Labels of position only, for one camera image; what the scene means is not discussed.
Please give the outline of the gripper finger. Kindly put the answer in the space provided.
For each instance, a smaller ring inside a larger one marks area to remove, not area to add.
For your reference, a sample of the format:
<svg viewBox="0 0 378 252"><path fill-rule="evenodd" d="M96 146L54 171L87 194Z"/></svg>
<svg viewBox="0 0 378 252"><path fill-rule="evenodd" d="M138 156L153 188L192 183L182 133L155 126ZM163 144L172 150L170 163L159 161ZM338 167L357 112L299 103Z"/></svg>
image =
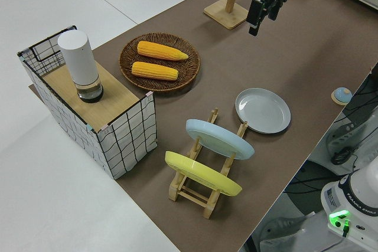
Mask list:
<svg viewBox="0 0 378 252"><path fill-rule="evenodd" d="M268 7L268 18L275 21L281 7L282 0L273 0Z"/></svg>
<svg viewBox="0 0 378 252"><path fill-rule="evenodd" d="M263 2L261 2L260 0L252 0L249 10L249 33L253 36L257 36L258 34L262 12Z"/></svg>

